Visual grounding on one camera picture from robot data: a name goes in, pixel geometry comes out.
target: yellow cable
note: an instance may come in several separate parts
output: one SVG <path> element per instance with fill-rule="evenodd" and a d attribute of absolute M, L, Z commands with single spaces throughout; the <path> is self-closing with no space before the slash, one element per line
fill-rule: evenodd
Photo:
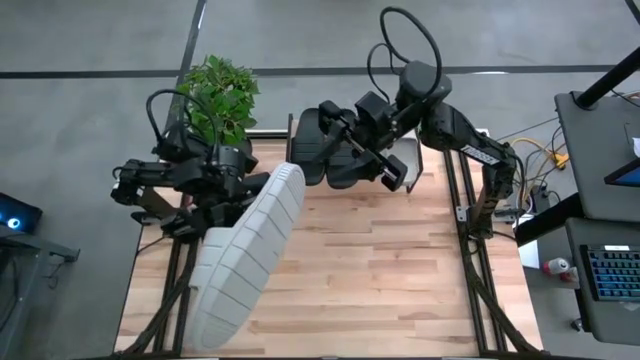
<path fill-rule="evenodd" d="M 567 154 L 558 154 L 557 150 L 555 155 L 553 154 L 553 152 L 549 149 L 547 149 L 545 146 L 542 146 L 542 144 L 540 144 L 539 142 L 537 142 L 536 140 L 530 139 L 530 138 L 517 138 L 513 141 L 511 141 L 511 146 L 513 147 L 513 145 L 519 143 L 519 142 L 527 142 L 531 145 L 534 145 L 535 147 L 537 147 L 538 149 L 544 151 L 547 153 L 547 157 L 552 160 L 555 164 L 556 167 L 558 167 L 559 169 L 564 169 L 564 166 L 566 165 L 567 161 L 569 161 L 569 155 Z"/>
<path fill-rule="evenodd" d="M 560 145 L 560 146 L 558 146 L 558 147 L 556 148 L 556 151 L 557 151 L 557 150 L 562 149 L 562 148 L 563 148 L 563 147 L 565 147 L 566 145 L 567 145 L 567 143 L 566 143 L 566 142 L 565 142 L 565 143 L 562 143 L 562 145 Z M 559 155 L 559 154 L 556 154 L 556 160 L 557 160 L 557 159 L 558 159 L 558 157 L 560 157 L 560 156 L 566 156 L 566 160 L 564 160 L 564 158 L 563 158 L 562 166 L 566 165 L 567 161 L 569 161 L 569 156 L 568 156 L 568 155 Z M 527 191 L 525 192 L 525 194 L 524 194 L 524 199 L 522 199 L 522 202 L 527 202 L 527 201 L 529 200 L 529 197 L 531 196 L 531 190 L 533 190 L 533 187 L 535 186 L 536 178 L 537 178 L 538 176 L 540 176 L 540 174 L 542 173 L 542 169 L 544 169 L 544 166 L 547 164 L 547 162 L 549 162 L 549 160 L 551 160 L 551 157 L 547 157 L 547 158 L 544 160 L 544 162 L 542 163 L 542 165 L 540 165 L 540 168 L 538 168 L 538 172 L 536 173 L 536 176 L 534 176 L 534 177 L 532 178 L 533 180 L 531 180 L 531 181 L 533 182 L 533 184 L 532 184 L 531 186 L 529 186 L 529 188 L 528 188 L 528 189 L 527 189 Z"/>
<path fill-rule="evenodd" d="M 515 144 L 517 144 L 519 142 L 523 142 L 523 141 L 524 142 L 528 142 L 529 144 L 536 146 L 538 149 L 540 149 L 542 151 L 546 151 L 548 154 L 551 154 L 550 150 L 548 150 L 547 148 L 542 146 L 542 144 L 540 144 L 539 142 L 537 142 L 537 141 L 535 141 L 533 139 L 530 139 L 530 138 L 517 138 L 517 139 L 515 139 L 515 140 L 513 140 L 511 142 L 511 146 L 513 147 L 513 145 L 515 145 Z"/>

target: monitor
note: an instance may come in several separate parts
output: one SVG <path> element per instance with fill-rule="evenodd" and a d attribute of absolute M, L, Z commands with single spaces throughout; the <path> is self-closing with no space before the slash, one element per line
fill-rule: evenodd
<path fill-rule="evenodd" d="M 640 159 L 612 172 L 604 178 L 604 182 L 609 185 L 640 187 Z"/>

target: keyboard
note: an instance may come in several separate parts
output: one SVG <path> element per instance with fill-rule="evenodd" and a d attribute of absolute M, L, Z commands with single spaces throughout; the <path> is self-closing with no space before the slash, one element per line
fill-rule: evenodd
<path fill-rule="evenodd" d="M 640 302 L 640 246 L 581 246 L 596 301 Z"/>

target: gray concrete floor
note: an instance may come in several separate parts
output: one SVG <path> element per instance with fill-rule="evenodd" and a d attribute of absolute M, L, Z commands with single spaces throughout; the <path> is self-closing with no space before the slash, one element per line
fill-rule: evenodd
<path fill-rule="evenodd" d="M 0 72 L 177 70 L 195 4 L 5 0 Z M 254 68 L 364 66 L 369 48 L 382 41 L 377 17 L 388 4 L 424 21 L 447 66 L 613 64 L 637 46 L 640 31 L 622 0 L 211 0 L 193 61 L 216 53 Z M 400 52 L 430 61 L 427 44 L 402 19 L 389 16 L 389 31 Z M 387 61 L 380 53 L 374 65 Z M 453 75 L 447 102 L 501 137 L 554 117 L 556 93 L 584 89 L 601 75 Z M 396 77 L 377 79 L 395 93 Z M 22 359 L 98 356 L 112 349 L 140 228 L 128 218 L 130 209 L 109 198 L 109 172 L 128 158 L 152 159 L 144 100 L 174 84 L 174 78 L 0 80 L 0 191 L 43 208 L 41 234 L 82 248 L 79 262 L 61 271 L 57 289 L 43 286 Z M 259 129 L 284 129 L 288 113 L 326 99 L 352 107 L 373 89 L 366 76 L 264 77 L 259 86 Z M 619 87 L 635 89 L 638 76 Z M 160 119 L 167 100 L 158 101 Z M 523 135 L 547 143 L 557 126 L 552 122 Z M 517 148 L 521 156 L 532 150 Z M 570 167 L 547 180 L 563 197 L 575 191 Z M 79 216 L 84 220 L 77 221 Z M 568 322 L 577 308 L 571 290 L 527 276 L 545 349 L 634 358 L 637 348 L 573 332 Z"/>

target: blue light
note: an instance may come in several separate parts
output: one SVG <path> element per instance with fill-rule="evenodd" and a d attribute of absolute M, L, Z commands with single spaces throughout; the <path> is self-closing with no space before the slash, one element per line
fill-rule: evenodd
<path fill-rule="evenodd" d="M 7 221 L 7 226 L 12 229 L 17 229 L 18 227 L 20 227 L 20 220 L 16 218 L 11 218 L 9 219 L 9 221 Z"/>

